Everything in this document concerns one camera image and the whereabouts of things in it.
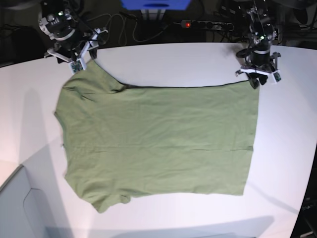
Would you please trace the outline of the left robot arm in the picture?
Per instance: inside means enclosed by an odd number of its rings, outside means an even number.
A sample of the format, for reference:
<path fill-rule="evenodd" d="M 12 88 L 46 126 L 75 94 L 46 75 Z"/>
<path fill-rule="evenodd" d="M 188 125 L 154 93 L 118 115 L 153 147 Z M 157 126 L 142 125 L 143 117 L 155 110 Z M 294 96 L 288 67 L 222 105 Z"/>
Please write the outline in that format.
<path fill-rule="evenodd" d="M 277 32 L 271 23 L 268 8 L 264 0 L 253 1 L 253 6 L 246 10 L 249 20 L 249 44 L 247 48 L 236 53 L 236 57 L 244 60 L 244 64 L 235 72 L 238 76 L 246 74 L 253 89 L 265 85 L 268 81 L 276 84 L 281 81 L 278 59 L 281 54 L 271 52 L 273 40 Z"/>

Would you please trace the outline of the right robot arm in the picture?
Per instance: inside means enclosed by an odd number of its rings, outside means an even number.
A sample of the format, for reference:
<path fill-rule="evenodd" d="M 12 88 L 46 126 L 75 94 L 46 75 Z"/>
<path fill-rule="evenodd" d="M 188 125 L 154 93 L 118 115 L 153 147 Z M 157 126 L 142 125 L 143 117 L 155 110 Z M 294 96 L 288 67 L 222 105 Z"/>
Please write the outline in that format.
<path fill-rule="evenodd" d="M 107 28 L 92 28 L 79 16 L 82 1 L 77 6 L 73 0 L 42 0 L 40 5 L 39 28 L 54 41 L 44 57 L 67 63 L 72 74 L 85 70 L 85 54 L 89 53 L 93 60 L 97 58 L 99 45 L 105 43 L 101 34 L 108 32 Z"/>

